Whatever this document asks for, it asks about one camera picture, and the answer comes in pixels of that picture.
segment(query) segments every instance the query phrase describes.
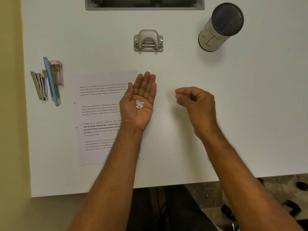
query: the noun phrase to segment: white table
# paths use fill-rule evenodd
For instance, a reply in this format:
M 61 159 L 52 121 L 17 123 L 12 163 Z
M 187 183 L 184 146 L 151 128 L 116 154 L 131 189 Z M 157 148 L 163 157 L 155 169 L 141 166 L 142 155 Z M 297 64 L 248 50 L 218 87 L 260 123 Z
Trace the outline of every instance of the white table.
M 244 27 L 218 51 L 198 34 L 220 3 L 237 4 Z M 102 165 L 78 166 L 69 76 L 137 69 L 157 76 L 157 97 L 134 187 L 218 180 L 174 90 L 215 95 L 222 130 L 255 176 L 306 173 L 308 0 L 205 0 L 204 11 L 86 11 L 84 0 L 22 0 L 32 196 L 87 192 Z M 154 29 L 162 53 L 137 53 L 133 36 Z M 39 101 L 30 70 L 43 56 L 64 65 L 62 105 Z

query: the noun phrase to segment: hand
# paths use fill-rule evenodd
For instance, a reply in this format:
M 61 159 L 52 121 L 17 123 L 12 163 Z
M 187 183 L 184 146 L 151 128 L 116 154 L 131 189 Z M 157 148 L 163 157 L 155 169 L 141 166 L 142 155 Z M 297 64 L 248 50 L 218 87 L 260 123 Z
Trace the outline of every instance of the hand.
M 139 74 L 134 85 L 128 83 L 128 89 L 120 100 L 122 125 L 133 124 L 144 131 L 149 124 L 156 96 L 156 76 L 150 72 Z M 143 107 L 136 107 L 136 100 L 143 101 Z
M 197 137 L 208 139 L 220 132 L 212 94 L 197 87 L 182 87 L 175 90 L 175 97 L 187 109 Z

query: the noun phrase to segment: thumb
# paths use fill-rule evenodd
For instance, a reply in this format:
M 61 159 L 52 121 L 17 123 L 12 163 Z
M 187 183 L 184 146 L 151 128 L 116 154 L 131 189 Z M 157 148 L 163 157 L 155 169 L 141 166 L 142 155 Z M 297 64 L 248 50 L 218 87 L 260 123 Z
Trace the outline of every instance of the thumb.
M 134 86 L 131 82 L 128 83 L 128 88 L 123 96 L 126 99 L 132 99 L 134 95 Z
M 176 100 L 180 103 L 180 105 L 184 106 L 185 108 L 187 108 L 187 106 L 191 104 L 191 102 L 193 102 L 187 96 L 182 95 L 182 94 L 176 94 L 175 97 L 176 97 Z

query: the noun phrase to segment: person's right arm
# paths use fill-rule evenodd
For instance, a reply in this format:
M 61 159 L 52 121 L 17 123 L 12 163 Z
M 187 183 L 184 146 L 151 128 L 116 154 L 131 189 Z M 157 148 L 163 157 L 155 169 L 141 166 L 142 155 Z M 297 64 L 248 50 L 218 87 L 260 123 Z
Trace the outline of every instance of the person's right arm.
M 183 87 L 176 89 L 175 97 L 188 111 L 241 231 L 302 231 L 225 138 L 217 123 L 214 96 L 196 87 Z

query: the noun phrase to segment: person's leg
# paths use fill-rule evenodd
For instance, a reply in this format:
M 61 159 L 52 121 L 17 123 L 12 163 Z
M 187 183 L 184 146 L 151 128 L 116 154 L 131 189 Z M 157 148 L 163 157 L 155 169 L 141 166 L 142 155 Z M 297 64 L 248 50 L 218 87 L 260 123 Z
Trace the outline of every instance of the person's leg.
M 133 190 L 131 211 L 126 231 L 156 231 L 151 195 L 148 188 Z
M 170 230 L 218 231 L 186 186 L 164 186 Z

